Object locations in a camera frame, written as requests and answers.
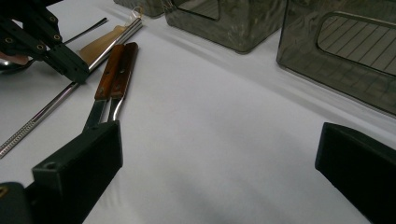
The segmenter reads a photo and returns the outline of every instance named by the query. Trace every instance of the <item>white tabletop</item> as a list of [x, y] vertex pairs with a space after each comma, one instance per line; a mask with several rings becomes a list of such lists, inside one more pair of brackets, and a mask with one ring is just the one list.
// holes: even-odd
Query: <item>white tabletop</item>
[[[49, 7], [75, 52], [130, 10], [111, 0]], [[145, 18], [120, 114], [124, 165], [84, 223], [369, 223], [314, 163], [323, 122], [396, 148], [396, 119], [282, 70], [280, 31], [247, 55]], [[102, 64], [10, 153], [0, 182], [33, 182], [31, 168], [81, 133]], [[45, 63], [0, 76], [5, 142], [70, 81]]]

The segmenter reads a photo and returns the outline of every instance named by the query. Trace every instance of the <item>silver metal bar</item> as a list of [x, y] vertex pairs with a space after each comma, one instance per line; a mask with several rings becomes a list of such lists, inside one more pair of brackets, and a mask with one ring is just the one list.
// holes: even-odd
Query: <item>silver metal bar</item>
[[[128, 40], [142, 27], [140, 19], [136, 19], [122, 34], [115, 39], [110, 46], [89, 66], [90, 73], [104, 61], [114, 45], [121, 44]], [[32, 119], [14, 133], [2, 146], [0, 146], [0, 159], [4, 158], [8, 152], [14, 148], [29, 132], [31, 132], [44, 118], [46, 118], [61, 102], [64, 101], [79, 85], [76, 82], [70, 83], [63, 91], [53, 98], [43, 109], [41, 109]]]

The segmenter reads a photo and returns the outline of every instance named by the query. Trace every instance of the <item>white table surface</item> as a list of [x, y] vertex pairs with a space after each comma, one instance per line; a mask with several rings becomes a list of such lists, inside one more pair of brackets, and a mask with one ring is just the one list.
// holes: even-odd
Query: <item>white table surface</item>
[[[83, 46], [124, 24], [111, 0], [49, 7], [64, 40]], [[145, 18], [129, 42], [139, 53], [120, 114], [124, 165], [84, 223], [369, 223], [315, 169], [323, 122], [396, 148], [396, 119], [279, 68], [280, 31], [247, 55]], [[10, 153], [0, 182], [33, 182], [31, 168], [81, 133], [102, 64]], [[0, 76], [5, 142], [70, 81], [45, 63]]]

